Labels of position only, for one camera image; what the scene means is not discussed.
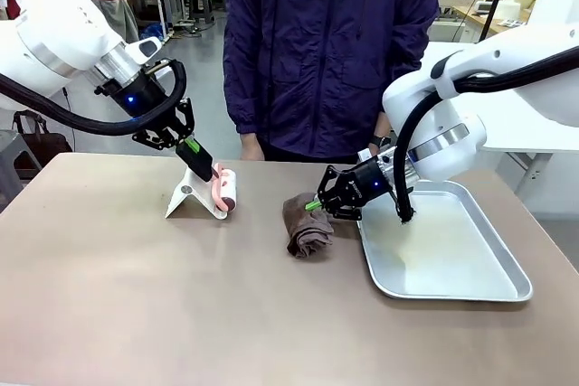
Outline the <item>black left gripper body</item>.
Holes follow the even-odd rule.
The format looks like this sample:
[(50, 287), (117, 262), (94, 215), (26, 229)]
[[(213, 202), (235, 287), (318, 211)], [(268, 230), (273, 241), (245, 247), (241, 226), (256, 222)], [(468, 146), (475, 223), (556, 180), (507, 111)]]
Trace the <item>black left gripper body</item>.
[(157, 80), (153, 71), (140, 70), (125, 83), (120, 79), (103, 81), (96, 95), (113, 99), (133, 121), (136, 129), (165, 129), (177, 124), (180, 109), (180, 70), (173, 70), (174, 87), (170, 94)]

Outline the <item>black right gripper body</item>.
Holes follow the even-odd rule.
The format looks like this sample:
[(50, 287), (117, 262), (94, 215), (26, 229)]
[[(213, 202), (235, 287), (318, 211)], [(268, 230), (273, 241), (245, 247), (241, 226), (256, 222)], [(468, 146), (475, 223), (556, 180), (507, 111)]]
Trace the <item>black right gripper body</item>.
[(385, 163), (372, 157), (346, 171), (346, 199), (350, 206), (365, 206), (393, 188), (384, 173)]

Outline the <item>grey-brown terry towel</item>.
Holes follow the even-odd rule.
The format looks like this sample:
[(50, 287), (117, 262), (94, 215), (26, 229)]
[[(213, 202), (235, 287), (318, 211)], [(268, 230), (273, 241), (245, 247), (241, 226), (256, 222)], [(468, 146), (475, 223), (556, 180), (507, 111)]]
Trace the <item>grey-brown terry towel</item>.
[(282, 219), (289, 235), (286, 249), (296, 259), (306, 259), (332, 244), (334, 230), (327, 212), (321, 207), (306, 209), (316, 200), (314, 193), (300, 193), (283, 203)]

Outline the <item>pink white lint roller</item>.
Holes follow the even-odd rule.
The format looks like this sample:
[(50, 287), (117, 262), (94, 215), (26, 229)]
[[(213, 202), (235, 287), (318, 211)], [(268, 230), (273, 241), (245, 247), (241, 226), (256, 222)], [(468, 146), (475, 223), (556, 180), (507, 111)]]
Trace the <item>pink white lint roller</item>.
[(212, 156), (194, 139), (187, 138), (176, 147), (186, 169), (176, 186), (166, 211), (168, 218), (189, 196), (193, 196), (214, 218), (224, 220), (237, 203), (236, 173)]

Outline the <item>person left forearm purple sleeve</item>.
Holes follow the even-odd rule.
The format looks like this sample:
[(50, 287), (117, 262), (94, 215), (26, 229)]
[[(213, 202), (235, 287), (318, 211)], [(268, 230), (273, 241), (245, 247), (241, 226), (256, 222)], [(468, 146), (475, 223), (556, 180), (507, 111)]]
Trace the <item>person left forearm purple sleeve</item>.
[[(396, 79), (402, 77), (403, 75), (409, 72), (417, 71), (421, 67), (422, 62), (420, 60), (405, 61), (402, 63), (395, 64), (391, 68), (392, 81), (395, 81)], [(376, 120), (374, 135), (376, 137), (389, 137), (390, 132), (391, 132), (390, 120), (386, 115), (386, 113), (381, 110)]]

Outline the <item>person right forearm purple sleeve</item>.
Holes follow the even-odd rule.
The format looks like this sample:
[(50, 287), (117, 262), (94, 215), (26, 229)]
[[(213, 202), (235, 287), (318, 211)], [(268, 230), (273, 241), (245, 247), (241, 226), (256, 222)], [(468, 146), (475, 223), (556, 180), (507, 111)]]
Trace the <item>person right forearm purple sleeve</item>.
[(227, 112), (241, 135), (258, 131), (257, 61), (236, 49), (224, 51), (224, 96)]

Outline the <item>person right hand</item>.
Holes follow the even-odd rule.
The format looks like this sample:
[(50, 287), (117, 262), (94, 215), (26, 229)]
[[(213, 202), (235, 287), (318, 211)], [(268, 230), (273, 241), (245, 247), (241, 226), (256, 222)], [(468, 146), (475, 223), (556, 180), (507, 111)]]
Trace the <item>person right hand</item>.
[(263, 161), (264, 153), (257, 136), (253, 133), (240, 135), (242, 151), (241, 160)]

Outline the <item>white folded roller stand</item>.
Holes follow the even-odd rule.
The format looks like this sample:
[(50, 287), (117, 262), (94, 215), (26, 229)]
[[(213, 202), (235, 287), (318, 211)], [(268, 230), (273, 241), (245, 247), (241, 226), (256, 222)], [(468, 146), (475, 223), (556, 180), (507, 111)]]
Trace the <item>white folded roller stand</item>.
[(186, 168), (180, 183), (176, 186), (165, 218), (168, 218), (189, 197), (194, 197), (217, 220), (224, 220), (236, 204), (236, 173), (221, 164), (214, 165), (217, 178), (203, 181), (191, 169)]

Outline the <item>brown leather bag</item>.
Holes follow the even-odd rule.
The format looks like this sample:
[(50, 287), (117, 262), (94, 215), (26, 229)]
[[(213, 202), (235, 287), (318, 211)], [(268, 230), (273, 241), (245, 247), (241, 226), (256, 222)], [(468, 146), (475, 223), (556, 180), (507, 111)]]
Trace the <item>brown leather bag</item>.
[[(33, 122), (32, 133), (24, 132), (24, 119)], [(63, 134), (50, 132), (46, 120), (40, 114), (29, 109), (14, 113), (13, 126), (16, 127), (17, 132), (24, 138), (38, 159), (50, 160), (60, 153), (72, 151), (71, 145)]]

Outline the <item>silver metal tray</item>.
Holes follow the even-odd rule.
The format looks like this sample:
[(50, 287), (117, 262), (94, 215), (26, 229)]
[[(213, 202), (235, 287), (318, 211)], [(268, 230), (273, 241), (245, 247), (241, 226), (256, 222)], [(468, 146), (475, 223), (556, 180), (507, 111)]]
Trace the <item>silver metal tray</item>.
[(533, 286), (470, 192), (461, 184), (420, 181), (413, 218), (400, 221), (383, 195), (362, 210), (369, 274), (398, 299), (524, 303)]

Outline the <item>grey metal stool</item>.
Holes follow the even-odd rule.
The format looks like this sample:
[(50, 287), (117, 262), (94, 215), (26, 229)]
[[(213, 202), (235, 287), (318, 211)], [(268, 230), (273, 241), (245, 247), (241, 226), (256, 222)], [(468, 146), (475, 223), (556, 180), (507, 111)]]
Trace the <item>grey metal stool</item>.
[(20, 134), (0, 129), (0, 212), (42, 168)]

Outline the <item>person torso purple jacket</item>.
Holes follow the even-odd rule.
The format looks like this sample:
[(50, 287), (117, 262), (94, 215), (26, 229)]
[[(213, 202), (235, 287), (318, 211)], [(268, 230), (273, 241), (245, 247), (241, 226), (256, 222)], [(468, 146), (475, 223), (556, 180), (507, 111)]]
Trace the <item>person torso purple jacket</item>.
[(438, 0), (226, 0), (224, 51), (257, 61), (265, 161), (353, 163), (391, 68), (422, 60)]

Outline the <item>white side table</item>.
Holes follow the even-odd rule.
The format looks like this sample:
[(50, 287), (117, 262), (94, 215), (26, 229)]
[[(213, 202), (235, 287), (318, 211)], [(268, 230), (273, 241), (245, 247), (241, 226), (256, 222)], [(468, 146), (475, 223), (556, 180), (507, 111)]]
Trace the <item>white side table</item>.
[(451, 100), (462, 115), (477, 115), (487, 141), (471, 165), (492, 169), (524, 200), (536, 189), (540, 175), (555, 154), (579, 154), (579, 128), (542, 117), (512, 90), (465, 93)]

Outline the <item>light wooden bench table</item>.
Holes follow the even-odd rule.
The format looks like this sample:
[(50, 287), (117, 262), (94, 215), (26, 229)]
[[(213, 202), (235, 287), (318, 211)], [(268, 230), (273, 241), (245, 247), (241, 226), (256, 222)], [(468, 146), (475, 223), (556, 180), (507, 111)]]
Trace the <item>light wooden bench table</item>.
[[(486, 15), (475, 15), (467, 6), (453, 6), (451, 10), (458, 16), (459, 23), (462, 24), (460, 36), (455, 38), (456, 42), (478, 42), (483, 31)], [(494, 36), (509, 30), (503, 26), (502, 20), (493, 19), (487, 37)]]

